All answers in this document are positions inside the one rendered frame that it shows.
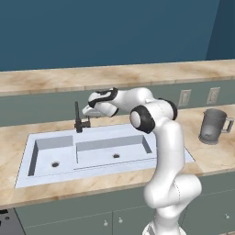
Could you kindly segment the pale blue double sink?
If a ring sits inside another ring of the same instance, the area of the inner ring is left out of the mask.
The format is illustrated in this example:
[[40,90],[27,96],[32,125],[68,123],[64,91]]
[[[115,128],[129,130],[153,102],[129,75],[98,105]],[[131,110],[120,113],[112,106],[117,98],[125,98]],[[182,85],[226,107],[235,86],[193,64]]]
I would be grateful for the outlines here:
[[156,139],[130,124],[28,135],[16,188],[156,166]]

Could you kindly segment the beige wall outlet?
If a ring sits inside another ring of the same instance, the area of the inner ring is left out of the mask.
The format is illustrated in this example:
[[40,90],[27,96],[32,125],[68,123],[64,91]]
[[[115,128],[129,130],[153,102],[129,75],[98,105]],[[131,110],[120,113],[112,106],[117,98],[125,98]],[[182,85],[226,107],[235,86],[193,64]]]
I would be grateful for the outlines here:
[[191,89],[182,90],[179,98],[178,106],[187,106],[190,100]]
[[219,87],[211,87],[207,96],[207,104],[214,105],[217,102],[218,94],[220,88]]

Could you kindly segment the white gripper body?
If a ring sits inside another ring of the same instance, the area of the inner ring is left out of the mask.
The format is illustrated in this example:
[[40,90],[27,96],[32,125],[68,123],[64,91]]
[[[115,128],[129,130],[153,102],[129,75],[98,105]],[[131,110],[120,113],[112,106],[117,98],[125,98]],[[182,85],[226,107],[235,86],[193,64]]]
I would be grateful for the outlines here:
[[103,116],[102,113],[100,113],[98,110],[96,110],[90,106],[84,107],[82,112],[85,117],[90,117],[90,118],[100,118]]

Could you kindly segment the black sink faucet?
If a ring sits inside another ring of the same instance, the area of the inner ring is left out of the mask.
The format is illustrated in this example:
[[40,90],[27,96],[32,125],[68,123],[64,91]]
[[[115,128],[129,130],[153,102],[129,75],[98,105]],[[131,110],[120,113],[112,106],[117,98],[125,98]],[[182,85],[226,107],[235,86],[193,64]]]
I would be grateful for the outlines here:
[[74,123],[74,127],[75,127],[77,133],[82,133],[83,132],[83,128],[90,128],[91,127],[91,123],[90,123],[89,118],[85,122],[83,122],[81,120],[80,113],[79,113],[79,106],[78,106],[78,102],[77,101],[74,102],[74,107],[75,107],[75,123]]

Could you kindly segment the grey transparent jug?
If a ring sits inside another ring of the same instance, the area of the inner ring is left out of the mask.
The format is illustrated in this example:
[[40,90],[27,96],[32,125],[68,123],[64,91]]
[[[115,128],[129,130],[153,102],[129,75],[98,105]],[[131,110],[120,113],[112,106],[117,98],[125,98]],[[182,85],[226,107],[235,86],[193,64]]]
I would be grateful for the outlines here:
[[198,138],[205,144],[216,145],[222,133],[230,133],[233,123],[234,118],[228,117],[224,111],[209,108],[204,112]]

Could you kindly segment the grey-green cabinet door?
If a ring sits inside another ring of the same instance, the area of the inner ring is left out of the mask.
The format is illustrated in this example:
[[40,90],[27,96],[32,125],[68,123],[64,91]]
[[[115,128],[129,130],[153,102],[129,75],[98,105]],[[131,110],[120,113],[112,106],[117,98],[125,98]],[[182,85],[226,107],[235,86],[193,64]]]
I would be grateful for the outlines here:
[[235,190],[200,196],[186,209],[181,227],[187,235],[235,231]]
[[144,228],[153,219],[155,210],[146,206],[133,207],[113,212],[113,235],[142,235]]
[[53,222],[33,222],[21,219],[26,235],[112,235],[112,213]]

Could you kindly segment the dark grey appliance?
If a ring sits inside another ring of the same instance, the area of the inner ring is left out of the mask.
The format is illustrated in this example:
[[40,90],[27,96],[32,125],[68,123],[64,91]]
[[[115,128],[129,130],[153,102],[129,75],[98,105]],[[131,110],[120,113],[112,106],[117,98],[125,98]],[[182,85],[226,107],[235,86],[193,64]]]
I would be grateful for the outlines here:
[[0,235],[25,235],[13,208],[0,210]]

